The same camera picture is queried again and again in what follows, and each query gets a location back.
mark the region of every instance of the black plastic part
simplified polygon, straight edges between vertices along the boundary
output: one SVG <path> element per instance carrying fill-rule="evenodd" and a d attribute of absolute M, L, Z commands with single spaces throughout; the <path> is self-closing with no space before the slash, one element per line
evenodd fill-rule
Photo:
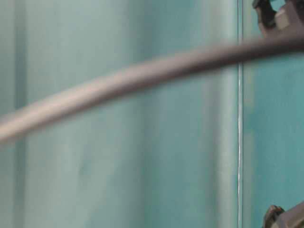
<path fill-rule="evenodd" d="M 304 10 L 304 0 L 297 0 L 296 7 L 298 10 Z"/>
<path fill-rule="evenodd" d="M 261 10 L 261 21 L 266 28 L 269 29 L 276 26 L 276 11 L 273 10 L 270 0 L 254 0 L 252 6 L 255 9 L 259 8 Z"/>
<path fill-rule="evenodd" d="M 271 205 L 264 216 L 263 228 L 271 228 L 283 212 L 281 207 Z"/>

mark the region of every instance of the turquoise background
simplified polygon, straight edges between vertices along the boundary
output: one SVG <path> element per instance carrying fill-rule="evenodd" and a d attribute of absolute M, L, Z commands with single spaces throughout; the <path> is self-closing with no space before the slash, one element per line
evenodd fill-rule
<path fill-rule="evenodd" d="M 236 0 L 1 0 L 0 114 L 143 60 L 236 42 L 237 10 Z M 210 75 L 1 148 L 0 226 L 235 228 L 238 68 Z"/>
<path fill-rule="evenodd" d="M 279 9 L 283 0 L 274 1 Z M 260 36 L 250 2 L 244 37 Z M 304 200 L 303 55 L 244 66 L 243 225 L 261 227 L 272 204 L 290 209 Z"/>

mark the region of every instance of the blurry cable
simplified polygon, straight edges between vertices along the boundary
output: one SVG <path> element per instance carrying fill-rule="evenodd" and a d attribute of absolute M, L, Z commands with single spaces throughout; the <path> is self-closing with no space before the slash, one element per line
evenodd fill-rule
<path fill-rule="evenodd" d="M 282 54 L 303 52 L 304 32 L 145 62 L 21 108 L 0 120 L 0 145 L 97 105 L 178 78 Z"/>

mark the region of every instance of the glass panel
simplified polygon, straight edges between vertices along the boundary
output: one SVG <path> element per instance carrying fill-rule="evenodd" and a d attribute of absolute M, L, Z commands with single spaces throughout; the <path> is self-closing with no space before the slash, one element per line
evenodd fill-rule
<path fill-rule="evenodd" d="M 139 61 L 236 41 L 236 0 L 2 0 L 1 115 Z M 237 226 L 237 67 L 151 89 L 0 153 L 0 226 Z"/>
<path fill-rule="evenodd" d="M 245 38 L 261 34 L 244 1 Z M 278 9 L 283 0 L 272 2 Z M 272 204 L 289 209 L 303 201 L 304 65 L 302 55 L 245 65 L 244 227 L 261 227 Z"/>

